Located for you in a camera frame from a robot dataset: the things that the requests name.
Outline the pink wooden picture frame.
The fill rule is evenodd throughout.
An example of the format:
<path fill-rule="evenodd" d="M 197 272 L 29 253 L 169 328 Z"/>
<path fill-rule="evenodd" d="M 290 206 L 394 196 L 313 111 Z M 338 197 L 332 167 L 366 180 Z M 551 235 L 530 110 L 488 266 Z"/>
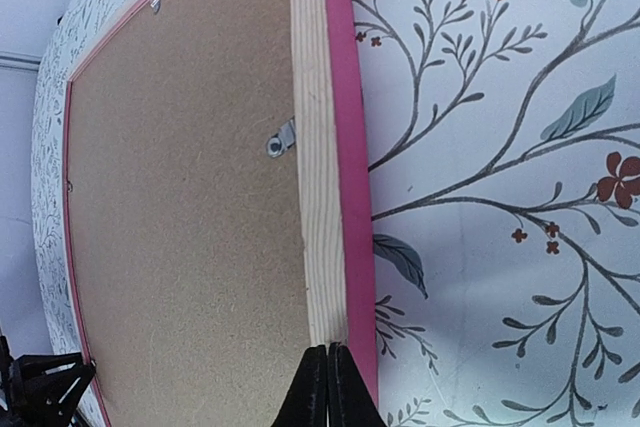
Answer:
<path fill-rule="evenodd" d="M 81 348 L 94 361 L 76 289 L 68 210 L 72 191 L 67 166 L 72 84 L 138 11 L 150 8 L 158 12 L 160 7 L 161 0 L 119 0 L 72 63 L 67 82 L 63 121 L 65 247 Z M 265 149 L 272 159 L 287 153 L 294 153 L 297 159 L 308 346 L 346 343 L 370 396 L 377 397 L 375 273 L 354 15 L 350 0 L 289 0 L 289 12 L 293 114 L 267 140 Z M 114 426 L 98 378 L 92 391 L 98 405 L 98 424 Z"/>

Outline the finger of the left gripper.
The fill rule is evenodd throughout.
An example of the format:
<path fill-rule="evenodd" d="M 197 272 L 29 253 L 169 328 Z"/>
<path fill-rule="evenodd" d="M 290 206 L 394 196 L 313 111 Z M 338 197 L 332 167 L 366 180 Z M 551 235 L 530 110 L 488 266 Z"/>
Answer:
<path fill-rule="evenodd" d="M 70 426 L 96 374 L 80 353 L 1 360 L 3 426 Z"/>

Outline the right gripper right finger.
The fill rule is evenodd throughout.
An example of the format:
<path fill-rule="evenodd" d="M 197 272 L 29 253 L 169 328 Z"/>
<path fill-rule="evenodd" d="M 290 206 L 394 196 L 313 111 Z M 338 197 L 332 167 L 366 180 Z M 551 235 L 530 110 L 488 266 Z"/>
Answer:
<path fill-rule="evenodd" d="M 373 399 L 346 345 L 328 353 L 328 416 L 331 427 L 384 427 Z"/>

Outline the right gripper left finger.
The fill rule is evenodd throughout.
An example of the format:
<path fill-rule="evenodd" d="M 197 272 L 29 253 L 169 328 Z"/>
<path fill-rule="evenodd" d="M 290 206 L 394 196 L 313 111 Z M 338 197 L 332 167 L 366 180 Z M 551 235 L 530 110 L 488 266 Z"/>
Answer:
<path fill-rule="evenodd" d="M 325 345 L 305 350 L 272 427 L 327 425 L 327 365 Z"/>

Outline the brown cardboard backing board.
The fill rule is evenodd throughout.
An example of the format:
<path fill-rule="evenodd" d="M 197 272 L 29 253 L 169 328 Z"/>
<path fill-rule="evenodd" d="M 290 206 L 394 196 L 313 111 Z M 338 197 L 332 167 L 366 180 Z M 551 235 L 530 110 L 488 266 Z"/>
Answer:
<path fill-rule="evenodd" d="M 161 0 L 72 84 L 81 317 L 114 426 L 267 426 L 309 343 L 289 0 Z"/>

